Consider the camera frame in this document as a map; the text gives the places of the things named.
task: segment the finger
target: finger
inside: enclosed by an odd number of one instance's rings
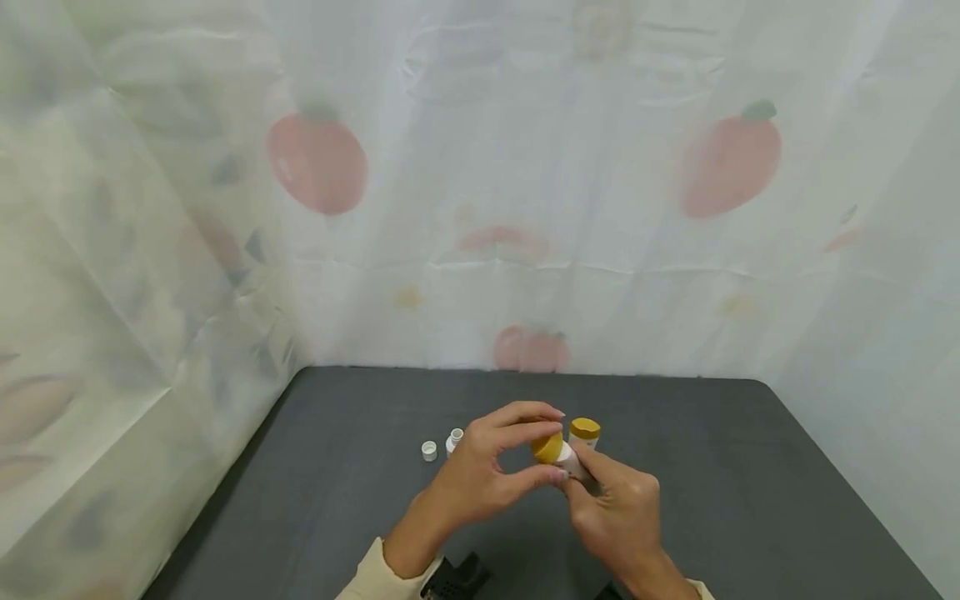
[[[497,409],[486,415],[481,420],[492,427],[503,427],[513,425],[522,421],[531,421],[536,419],[560,420],[564,413],[550,406],[546,402],[535,402],[532,400],[519,400],[511,402],[503,408]]]
[[[622,472],[622,469],[629,468],[621,463],[617,463],[606,454],[597,452],[580,440],[574,440],[571,446],[573,447],[573,451],[577,453],[580,464],[600,483],[610,482],[618,473]]]
[[[593,496],[587,492],[587,488],[584,487],[584,484],[580,483],[572,477],[564,479],[560,483],[560,489],[566,496],[567,502],[570,503],[570,511],[574,511],[578,507],[585,506],[589,502],[593,501]]]
[[[557,485],[564,479],[564,472],[553,465],[535,465],[519,473],[504,475],[500,493],[504,505],[517,502],[524,494],[550,484]]]
[[[564,430],[564,424],[555,420],[539,420],[499,427],[491,431],[491,439],[498,450],[516,448],[533,440],[552,436]]]

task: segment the hand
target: hand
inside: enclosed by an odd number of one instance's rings
[[[531,490],[560,483],[564,472],[557,467],[507,474],[497,457],[561,431],[563,417],[543,402],[514,402],[472,422],[433,483],[384,540],[383,557],[394,573],[402,579],[421,575],[459,527],[499,513]]]
[[[637,600],[699,600],[660,545],[660,482],[579,442],[580,463],[602,488],[590,495],[575,479],[562,482],[570,520],[591,554],[604,562]]]

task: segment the fabric backdrop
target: fabric backdrop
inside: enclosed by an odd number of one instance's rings
[[[758,378],[960,597],[960,3],[268,7],[315,361]]]
[[[0,2],[0,599],[129,600],[299,367],[233,0]]]
[[[956,2],[9,0],[0,49],[0,600],[136,597],[306,362],[758,378],[960,597]]]

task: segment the wrist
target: wrist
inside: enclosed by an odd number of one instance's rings
[[[421,576],[440,553],[453,528],[443,507],[425,491],[414,498],[406,514],[383,541],[383,560],[400,579]]]
[[[637,557],[618,575],[636,600],[700,600],[662,549]]]

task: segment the left hand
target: left hand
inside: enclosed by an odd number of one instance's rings
[[[402,579],[421,575],[459,527],[496,515],[531,490],[563,481],[564,472],[552,465],[507,474],[497,462],[508,448],[561,431],[563,417],[544,402],[514,402],[472,422],[433,483],[384,540],[384,560],[394,573]]]

